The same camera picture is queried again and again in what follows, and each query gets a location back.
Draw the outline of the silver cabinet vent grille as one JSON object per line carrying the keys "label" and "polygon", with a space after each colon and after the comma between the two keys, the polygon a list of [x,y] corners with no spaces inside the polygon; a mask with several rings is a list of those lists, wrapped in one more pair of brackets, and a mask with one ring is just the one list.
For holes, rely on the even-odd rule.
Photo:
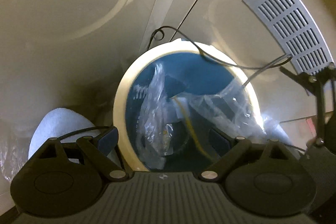
{"label": "silver cabinet vent grille", "polygon": [[315,75],[334,61],[315,20],[301,0],[243,0],[292,56],[300,74]]}

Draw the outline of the white slipper foot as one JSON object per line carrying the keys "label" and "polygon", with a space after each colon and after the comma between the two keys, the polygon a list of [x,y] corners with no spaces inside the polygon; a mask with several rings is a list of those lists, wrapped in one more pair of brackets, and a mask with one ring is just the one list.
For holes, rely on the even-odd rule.
{"label": "white slipper foot", "polygon": [[51,110],[43,117],[33,133],[29,146],[28,159],[34,155],[47,139],[58,138],[68,133],[91,127],[94,128],[96,125],[73,110],[67,108]]}

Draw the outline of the clear plastic wrap trash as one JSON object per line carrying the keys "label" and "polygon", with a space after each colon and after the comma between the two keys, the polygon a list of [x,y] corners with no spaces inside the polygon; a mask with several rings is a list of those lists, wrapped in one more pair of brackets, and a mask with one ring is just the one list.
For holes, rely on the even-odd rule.
{"label": "clear plastic wrap trash", "polygon": [[[201,169],[220,158],[210,145],[211,129],[230,137],[242,136],[261,142],[265,131],[256,124],[246,95],[247,84],[237,82],[229,72],[226,84],[210,92],[214,77],[205,90],[189,91],[192,84],[167,74],[162,63],[156,63],[153,77],[139,109],[135,147],[138,157],[149,170]],[[178,109],[177,96],[188,99],[187,114]]]}

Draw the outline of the cream rim blue trash bin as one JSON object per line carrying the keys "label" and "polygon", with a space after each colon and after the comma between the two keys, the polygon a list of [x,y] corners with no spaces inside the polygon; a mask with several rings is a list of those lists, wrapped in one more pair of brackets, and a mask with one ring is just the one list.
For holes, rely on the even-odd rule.
{"label": "cream rim blue trash bin", "polygon": [[[228,61],[229,63],[234,63],[234,61],[229,58],[226,54],[217,50],[213,46],[205,45],[203,43],[196,42],[196,45],[201,48],[201,50],[209,51],[209,53],[213,54],[215,57],[220,58],[221,61]],[[126,163],[131,167],[132,170],[135,171],[149,171],[146,166],[140,161],[138,155],[135,152],[135,148],[133,148],[131,144],[131,138],[129,137],[129,132],[126,129],[126,105],[128,95],[131,95],[132,92],[135,92],[135,99],[131,96],[131,102],[142,104],[142,100],[147,92],[147,86],[137,86],[137,88],[133,89],[133,84],[135,80],[140,75],[140,73],[149,65],[151,65],[156,60],[161,57],[172,55],[175,53],[192,53],[192,54],[200,54],[196,46],[193,46],[190,42],[183,41],[181,39],[176,39],[173,42],[168,42],[166,44],[162,44],[160,46],[156,46],[151,50],[143,53],[140,57],[138,57],[133,64],[127,69],[121,82],[119,83],[113,104],[113,122],[114,125],[118,128],[120,139],[118,141],[118,146],[121,151],[123,158]],[[247,80],[247,76],[245,73],[238,68],[228,68],[230,73],[237,78],[237,82],[243,83]],[[247,85],[246,95],[248,97],[248,101],[251,105],[252,116],[255,119],[256,124],[264,130],[263,119],[260,113],[260,106],[257,99],[257,95],[252,84]],[[188,99],[186,96],[177,96],[177,103],[180,103],[182,106],[181,110],[178,109],[178,115],[182,110],[187,111],[187,114],[190,114],[189,110],[187,110]]]}

